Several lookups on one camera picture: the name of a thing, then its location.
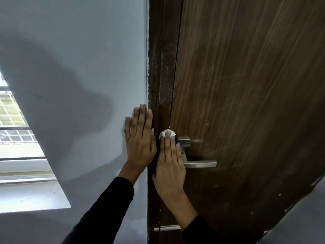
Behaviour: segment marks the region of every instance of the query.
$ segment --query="person's right hand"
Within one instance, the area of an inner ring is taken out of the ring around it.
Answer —
[[[166,137],[160,138],[156,176],[152,175],[156,190],[167,207],[175,198],[185,194],[183,190],[185,173],[181,147],[176,144],[175,136],[170,137],[168,131]]]

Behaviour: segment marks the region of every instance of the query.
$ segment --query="gray wall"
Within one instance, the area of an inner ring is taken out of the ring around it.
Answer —
[[[60,243],[126,161],[146,101],[145,0],[0,0],[0,68],[70,209],[0,215],[0,243]],[[146,174],[116,243],[146,243]]]
[[[259,244],[325,243],[325,178]]]

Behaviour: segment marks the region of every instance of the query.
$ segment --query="black sleeve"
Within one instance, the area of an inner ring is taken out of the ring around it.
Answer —
[[[191,243],[217,243],[222,244],[217,234],[201,216],[197,216],[183,231],[185,244]]]
[[[116,177],[62,244],[113,243],[133,196],[132,183]]]

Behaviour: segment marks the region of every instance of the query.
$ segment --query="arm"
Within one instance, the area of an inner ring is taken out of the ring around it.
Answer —
[[[84,214],[62,244],[113,243],[122,220],[133,199],[133,186],[157,152],[155,136],[151,130],[152,112],[140,105],[131,119],[125,120],[127,161],[119,175]]]
[[[183,190],[185,174],[181,147],[167,132],[166,138],[160,139],[156,175],[152,176],[156,190],[183,230],[185,244],[217,243],[217,235],[198,215]]]

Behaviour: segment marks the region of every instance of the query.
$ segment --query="silver lever handle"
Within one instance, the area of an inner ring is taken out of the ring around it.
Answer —
[[[177,142],[181,145],[182,157],[184,159],[185,168],[214,168],[217,166],[216,160],[205,160],[205,161],[188,161],[186,153],[188,152],[191,140],[189,137],[179,137]]]

